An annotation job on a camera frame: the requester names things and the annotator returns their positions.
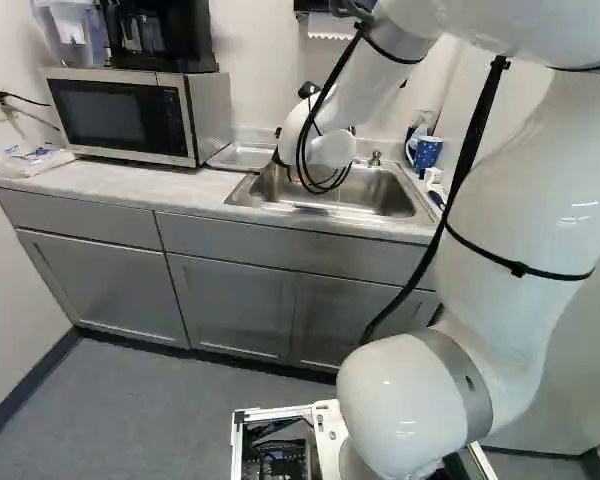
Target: plastic bag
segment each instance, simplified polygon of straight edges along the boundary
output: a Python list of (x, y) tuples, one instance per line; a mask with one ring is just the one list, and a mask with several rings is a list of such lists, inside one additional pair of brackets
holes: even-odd
[(72, 162), (73, 153), (50, 144), (33, 146), (18, 144), (0, 153), (0, 175), (9, 178), (27, 178)]

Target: microwave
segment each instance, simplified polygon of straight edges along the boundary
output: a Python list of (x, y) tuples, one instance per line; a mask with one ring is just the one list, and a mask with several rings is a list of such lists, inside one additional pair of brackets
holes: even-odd
[(67, 148), (77, 155), (195, 168), (233, 140), (227, 73), (42, 73)]

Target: coffee maker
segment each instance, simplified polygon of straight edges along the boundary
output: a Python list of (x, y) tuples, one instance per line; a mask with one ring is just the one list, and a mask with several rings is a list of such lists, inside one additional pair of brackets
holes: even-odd
[(217, 72), (209, 0), (100, 0), (114, 68)]

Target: gray carpet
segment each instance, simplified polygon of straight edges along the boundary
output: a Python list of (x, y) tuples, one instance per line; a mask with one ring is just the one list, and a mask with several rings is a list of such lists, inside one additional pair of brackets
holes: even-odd
[[(233, 410), (334, 394), (327, 385), (83, 340), (0, 434), (0, 480), (228, 480)], [(587, 478), (577, 461), (488, 457), (501, 480)]]

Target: faucet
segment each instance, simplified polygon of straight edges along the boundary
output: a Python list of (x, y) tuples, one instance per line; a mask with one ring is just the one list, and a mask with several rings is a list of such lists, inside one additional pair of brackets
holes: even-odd
[(382, 153), (380, 153), (380, 150), (374, 150), (371, 153), (371, 160), (369, 160), (369, 167), (379, 167), (381, 156), (382, 156)]

